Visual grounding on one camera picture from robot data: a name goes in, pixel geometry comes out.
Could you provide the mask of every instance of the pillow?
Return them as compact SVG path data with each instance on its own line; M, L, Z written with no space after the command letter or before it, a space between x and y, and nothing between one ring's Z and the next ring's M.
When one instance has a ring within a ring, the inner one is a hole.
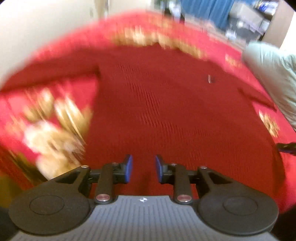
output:
M242 59L296 130L296 55L251 42Z

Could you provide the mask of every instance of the gray gripper base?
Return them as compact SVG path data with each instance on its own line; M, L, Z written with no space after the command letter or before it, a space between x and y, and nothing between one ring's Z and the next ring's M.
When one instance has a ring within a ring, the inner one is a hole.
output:
M234 237L205 225L190 206L169 196L119 196L98 205L81 226L69 232L38 237L18 232L12 241L275 241L270 233Z

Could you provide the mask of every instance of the circular black disc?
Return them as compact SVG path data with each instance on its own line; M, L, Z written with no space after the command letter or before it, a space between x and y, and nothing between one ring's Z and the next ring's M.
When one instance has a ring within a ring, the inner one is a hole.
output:
M229 193L216 190L204 195L198 213L215 230L229 235L255 235L270 231L277 216L275 202L261 192Z
M27 191L9 208L13 223L35 235L55 235L74 229L84 222L89 212L88 199L62 183L54 188Z

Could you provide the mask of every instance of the round joint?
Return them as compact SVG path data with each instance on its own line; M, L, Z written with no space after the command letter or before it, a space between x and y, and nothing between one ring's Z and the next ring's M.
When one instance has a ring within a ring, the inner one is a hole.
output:
M178 200L179 202L190 202L190 201L192 200L192 197L189 196L189 195L184 195L184 194L182 194L182 195L179 195L179 196L177 197L177 200Z
M96 200L100 202L107 202L110 200L110 196L108 194L99 194L96 196Z

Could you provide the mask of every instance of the ribbed knit fabric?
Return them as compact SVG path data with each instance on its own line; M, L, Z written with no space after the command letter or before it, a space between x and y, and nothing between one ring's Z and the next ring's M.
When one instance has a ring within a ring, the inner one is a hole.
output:
M119 185L118 194L172 193L157 183L156 154L189 169L208 166L275 194L284 179L281 157L251 100L274 106L212 62L159 45L80 50L28 66L4 91L20 76L26 87L98 72L85 164L100 168L132 154L131 182Z

